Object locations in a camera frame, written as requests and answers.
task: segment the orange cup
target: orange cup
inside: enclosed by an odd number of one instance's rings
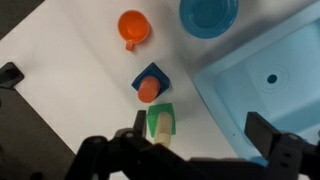
[[[140,84],[138,97],[144,103],[151,103],[156,99],[160,90],[160,82],[153,76],[145,77]]]
[[[149,33],[149,22],[139,11],[129,10],[123,13],[118,21],[118,30],[126,40],[126,49],[132,51],[134,45],[143,41]]]

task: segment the dark floor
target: dark floor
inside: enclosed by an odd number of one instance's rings
[[[0,40],[43,0],[0,0]]]
[[[0,0],[0,43],[42,1]],[[73,158],[70,148],[24,98],[0,83],[0,180],[27,180],[36,172],[43,173],[43,180],[64,179]]]

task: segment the orange cylinder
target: orange cylinder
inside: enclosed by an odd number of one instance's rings
[[[153,76],[145,77],[140,84],[138,97],[144,103],[151,103],[160,91],[160,82]]]

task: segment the blue plastic sink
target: blue plastic sink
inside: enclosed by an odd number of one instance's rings
[[[240,157],[263,163],[244,134],[248,111],[316,144],[320,130],[320,2],[201,70],[195,85]]]

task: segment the dark blue square block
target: dark blue square block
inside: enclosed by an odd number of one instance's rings
[[[145,70],[143,70],[136,77],[136,79],[132,83],[132,87],[138,91],[141,81],[143,80],[143,78],[147,76],[153,76],[157,78],[158,81],[160,82],[160,90],[157,97],[161,95],[164,91],[166,91],[170,86],[170,79],[168,78],[168,76],[166,76],[161,71],[161,69],[154,62],[152,62]]]

